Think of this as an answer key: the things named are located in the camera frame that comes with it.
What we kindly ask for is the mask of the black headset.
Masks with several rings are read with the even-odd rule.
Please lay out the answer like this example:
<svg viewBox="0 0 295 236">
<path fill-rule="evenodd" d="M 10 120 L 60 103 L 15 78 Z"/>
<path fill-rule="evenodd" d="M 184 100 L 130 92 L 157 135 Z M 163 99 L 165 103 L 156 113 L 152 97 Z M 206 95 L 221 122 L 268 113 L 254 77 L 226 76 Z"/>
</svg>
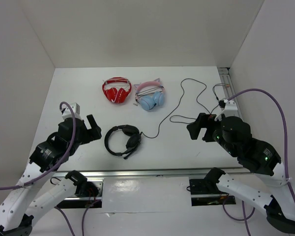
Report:
<svg viewBox="0 0 295 236">
<path fill-rule="evenodd" d="M 121 137 L 121 144 L 117 145 L 117 137 Z M 124 124 L 113 126 L 105 135 L 104 146 L 108 153 L 114 157 L 123 158 L 127 160 L 140 147 L 142 141 L 141 132 L 133 125 Z"/>
</svg>

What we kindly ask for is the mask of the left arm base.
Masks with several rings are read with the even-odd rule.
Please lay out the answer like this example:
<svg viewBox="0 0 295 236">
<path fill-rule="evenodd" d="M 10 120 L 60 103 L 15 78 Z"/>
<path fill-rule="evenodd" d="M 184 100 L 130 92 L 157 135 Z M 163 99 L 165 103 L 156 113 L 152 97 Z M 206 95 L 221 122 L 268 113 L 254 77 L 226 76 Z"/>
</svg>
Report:
<svg viewBox="0 0 295 236">
<path fill-rule="evenodd" d="M 52 177 L 53 179 L 60 180 L 69 179 L 76 185 L 74 193 L 66 197 L 62 202 L 57 204 L 60 209 L 82 209 L 82 208 L 102 208 L 102 190 L 103 181 L 91 180 L 84 176 L 82 173 L 73 170 L 68 172 L 64 177 Z"/>
</svg>

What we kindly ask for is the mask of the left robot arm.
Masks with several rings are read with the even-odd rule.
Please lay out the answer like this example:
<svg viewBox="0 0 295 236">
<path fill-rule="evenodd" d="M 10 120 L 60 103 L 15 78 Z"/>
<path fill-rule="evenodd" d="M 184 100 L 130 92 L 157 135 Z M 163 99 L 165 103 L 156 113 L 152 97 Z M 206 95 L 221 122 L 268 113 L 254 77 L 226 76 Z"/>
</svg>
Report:
<svg viewBox="0 0 295 236">
<path fill-rule="evenodd" d="M 31 185 L 11 191 L 0 205 L 0 236 L 28 236 L 38 220 L 65 198 L 94 196 L 98 193 L 94 184 L 82 173 L 73 170 L 51 190 L 40 197 L 36 196 L 53 176 L 49 170 L 64 156 L 72 134 L 75 134 L 75 138 L 69 155 L 73 155 L 80 145 L 101 139 L 101 129 L 93 115 L 88 115 L 87 119 L 90 129 L 79 118 L 66 118 L 59 124 L 57 132 L 36 146 L 20 179 L 21 182 L 30 181 Z"/>
</svg>

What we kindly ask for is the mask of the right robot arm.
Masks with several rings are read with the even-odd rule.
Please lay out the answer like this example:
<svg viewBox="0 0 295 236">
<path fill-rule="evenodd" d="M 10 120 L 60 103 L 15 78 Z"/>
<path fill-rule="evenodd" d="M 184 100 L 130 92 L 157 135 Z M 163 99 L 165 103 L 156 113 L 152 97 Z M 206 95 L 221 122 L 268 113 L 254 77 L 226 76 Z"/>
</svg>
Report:
<svg viewBox="0 0 295 236">
<path fill-rule="evenodd" d="M 213 168 L 205 176 L 205 188 L 210 193 L 218 190 L 235 196 L 261 212 L 275 229 L 295 235 L 295 188 L 285 175 L 284 163 L 275 148 L 252 137 L 250 125 L 242 119 L 223 116 L 215 120 L 214 115 L 200 113 L 187 125 L 192 140 L 196 140 L 201 129 L 206 129 L 205 142 L 218 143 L 240 165 L 257 176 L 269 189 L 264 193 L 239 181 L 219 168 Z"/>
</svg>

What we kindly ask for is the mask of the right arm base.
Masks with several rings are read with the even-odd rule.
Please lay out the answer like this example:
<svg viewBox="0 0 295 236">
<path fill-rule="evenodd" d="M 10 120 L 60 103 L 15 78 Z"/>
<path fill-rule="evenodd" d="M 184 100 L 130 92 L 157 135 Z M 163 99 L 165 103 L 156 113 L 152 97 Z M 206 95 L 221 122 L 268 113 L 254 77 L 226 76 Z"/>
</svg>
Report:
<svg viewBox="0 0 295 236">
<path fill-rule="evenodd" d="M 191 178 L 186 190 L 191 194 L 191 206 L 235 205 L 234 196 L 220 191 L 216 184 L 225 172 L 219 168 L 211 169 L 204 178 Z"/>
</svg>

